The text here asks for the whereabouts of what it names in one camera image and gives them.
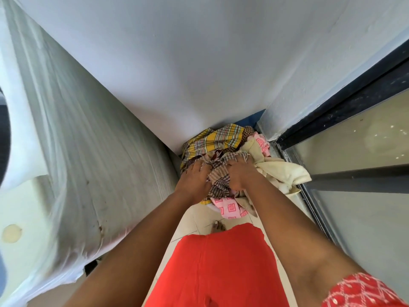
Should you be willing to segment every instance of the yellow checkered cloth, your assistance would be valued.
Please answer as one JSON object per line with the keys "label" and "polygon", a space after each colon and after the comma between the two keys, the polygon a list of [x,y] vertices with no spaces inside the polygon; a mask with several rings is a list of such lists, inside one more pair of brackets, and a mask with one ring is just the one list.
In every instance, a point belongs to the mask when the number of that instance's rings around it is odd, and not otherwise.
{"label": "yellow checkered cloth", "polygon": [[180,169],[183,171],[190,159],[207,152],[237,148],[241,142],[243,131],[244,127],[236,124],[228,124],[216,131],[211,128],[203,130],[183,144]]}

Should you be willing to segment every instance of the glass pane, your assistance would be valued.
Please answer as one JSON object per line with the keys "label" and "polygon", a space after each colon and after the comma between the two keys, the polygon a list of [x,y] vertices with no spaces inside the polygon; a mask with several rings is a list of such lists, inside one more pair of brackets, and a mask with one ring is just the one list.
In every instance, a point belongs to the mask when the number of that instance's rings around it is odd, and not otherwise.
{"label": "glass pane", "polygon": [[346,252],[409,300],[409,194],[312,191]]}
{"label": "glass pane", "polygon": [[310,174],[409,163],[409,90],[295,145]]}

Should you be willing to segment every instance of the hand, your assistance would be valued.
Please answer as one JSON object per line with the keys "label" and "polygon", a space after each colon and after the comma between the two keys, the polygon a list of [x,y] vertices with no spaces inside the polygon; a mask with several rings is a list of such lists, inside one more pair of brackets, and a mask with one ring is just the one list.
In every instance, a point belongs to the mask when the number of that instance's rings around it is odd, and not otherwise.
{"label": "hand", "polygon": [[244,190],[246,188],[246,182],[251,179],[255,173],[258,174],[250,155],[248,155],[247,162],[244,161],[242,156],[238,156],[237,161],[234,159],[229,160],[227,169],[230,175],[229,186],[235,191]]}
{"label": "hand", "polygon": [[211,165],[204,164],[203,160],[196,160],[181,174],[175,193],[186,196],[190,205],[199,203],[206,198],[212,187],[212,183],[207,181],[207,175],[211,169]]}

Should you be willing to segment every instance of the forearm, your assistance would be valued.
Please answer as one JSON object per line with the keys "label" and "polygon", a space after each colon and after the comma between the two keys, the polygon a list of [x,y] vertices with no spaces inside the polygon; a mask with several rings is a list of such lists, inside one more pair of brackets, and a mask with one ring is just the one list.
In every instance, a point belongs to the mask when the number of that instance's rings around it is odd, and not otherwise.
{"label": "forearm", "polygon": [[246,190],[302,306],[320,304],[332,286],[363,271],[284,194],[254,171]]}
{"label": "forearm", "polygon": [[183,194],[171,194],[110,251],[65,307],[141,306],[189,206]]}

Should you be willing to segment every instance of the tiled floor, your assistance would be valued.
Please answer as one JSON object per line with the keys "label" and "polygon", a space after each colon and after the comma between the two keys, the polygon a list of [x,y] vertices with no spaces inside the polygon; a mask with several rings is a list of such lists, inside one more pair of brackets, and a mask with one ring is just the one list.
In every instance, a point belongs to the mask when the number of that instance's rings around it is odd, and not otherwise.
{"label": "tiled floor", "polygon": [[[304,202],[302,201],[300,196],[294,196],[292,201],[299,207],[301,210],[306,212],[304,207]],[[210,233],[212,224],[214,221],[222,221],[223,224],[226,225],[226,229],[230,229],[236,225],[243,224],[243,223],[252,223],[254,226],[259,227],[265,236],[265,240],[267,244],[271,247],[271,244],[265,234],[263,225],[259,218],[253,217],[251,215],[247,215],[244,218],[240,219],[233,219],[233,220],[226,220],[223,219],[220,213],[212,211],[208,207],[197,204],[191,206],[184,216],[182,217],[179,226],[176,229],[175,234],[173,235],[172,241],[170,242],[165,255],[163,257],[162,263],[159,266],[159,269],[156,273],[156,277],[153,281],[151,289],[149,290],[149,294],[151,293],[153,287],[156,284],[157,279],[159,278],[160,274],[162,273],[163,269],[166,266],[166,263],[170,259],[173,250],[175,250],[176,244],[181,240],[183,236],[186,235],[207,235]],[[294,298],[294,293],[292,291],[291,285],[287,278],[287,275],[284,271],[283,266],[281,265],[280,261],[277,258],[277,265],[281,277],[281,281],[284,286],[285,294],[287,295],[290,307],[297,307],[296,300]]]}

